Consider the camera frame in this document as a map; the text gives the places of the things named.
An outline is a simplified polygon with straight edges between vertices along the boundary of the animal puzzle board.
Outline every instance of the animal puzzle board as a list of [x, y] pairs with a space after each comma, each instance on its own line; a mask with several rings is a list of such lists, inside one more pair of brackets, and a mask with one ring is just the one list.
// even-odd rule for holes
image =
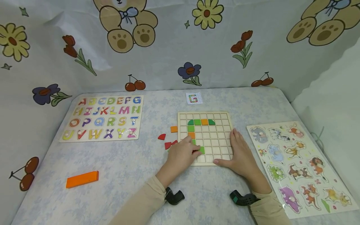
[[200, 145], [199, 155], [192, 166], [216, 166], [214, 159], [233, 158], [230, 131], [233, 129], [228, 112], [178, 112], [178, 140], [191, 136]]
[[359, 209], [299, 122], [247, 129], [290, 219]]
[[60, 142], [136, 140], [143, 95], [82, 98], [64, 128]]

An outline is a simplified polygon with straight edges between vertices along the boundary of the orange tile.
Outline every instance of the orange tile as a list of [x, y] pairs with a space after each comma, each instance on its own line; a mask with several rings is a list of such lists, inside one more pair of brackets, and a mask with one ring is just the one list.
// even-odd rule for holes
[[189, 135], [192, 139], [195, 139], [195, 132], [188, 132], [188, 135]]
[[66, 181], [66, 188], [73, 188], [83, 184], [88, 184], [99, 180], [99, 171], [93, 171], [86, 174], [81, 174], [69, 177]]
[[202, 119], [201, 125], [209, 125], [209, 121], [207, 119]]
[[177, 133], [177, 126], [170, 127], [171, 133]]

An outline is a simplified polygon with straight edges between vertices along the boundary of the wooden puzzle board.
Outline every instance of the wooden puzzle board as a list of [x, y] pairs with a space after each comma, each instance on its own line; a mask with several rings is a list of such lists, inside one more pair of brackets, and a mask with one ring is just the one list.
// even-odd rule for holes
[[233, 129], [228, 112], [178, 112], [178, 140], [191, 136], [200, 145], [202, 155], [192, 166], [216, 166], [214, 159], [233, 158], [230, 131]]
[[299, 122], [247, 129], [290, 219], [359, 209]]
[[86, 97], [76, 104], [60, 142], [136, 140], [143, 95]]

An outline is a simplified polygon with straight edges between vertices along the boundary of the child's hand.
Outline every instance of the child's hand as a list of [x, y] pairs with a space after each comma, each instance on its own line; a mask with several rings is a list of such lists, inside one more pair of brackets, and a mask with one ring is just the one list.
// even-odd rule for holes
[[196, 157], [201, 155], [199, 149], [200, 146], [194, 145], [190, 136], [171, 146], [165, 164], [156, 174], [164, 188], [167, 188], [178, 175], [194, 162]]

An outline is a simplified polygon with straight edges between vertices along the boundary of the light blue tablecloth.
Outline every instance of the light blue tablecloth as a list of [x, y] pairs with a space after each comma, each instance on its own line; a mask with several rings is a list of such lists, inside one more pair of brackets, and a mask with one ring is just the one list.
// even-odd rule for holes
[[[185, 93], [198, 91], [204, 104], [187, 105]], [[144, 95], [138, 140], [59, 143], [61, 132], [80, 97], [128, 94]], [[244, 135], [262, 170], [246, 126], [300, 120], [283, 93], [270, 87], [81, 95], [71, 104], [12, 224], [109, 223], [130, 196], [165, 162], [167, 151], [164, 142], [177, 139], [176, 134], [170, 133], [170, 126], [177, 124], [179, 111], [228, 111], [233, 126]], [[162, 133], [167, 134], [165, 141], [157, 139]], [[65, 188], [68, 177], [94, 170], [99, 171], [99, 181]], [[229, 198], [235, 189], [241, 194], [249, 192], [244, 179], [229, 169], [190, 167], [170, 187], [174, 192], [181, 190], [185, 200], [177, 206], [165, 203], [148, 224], [254, 224], [248, 208], [236, 206]], [[359, 221], [360, 211], [292, 220], [293, 224], [316, 225], [350, 225]]]

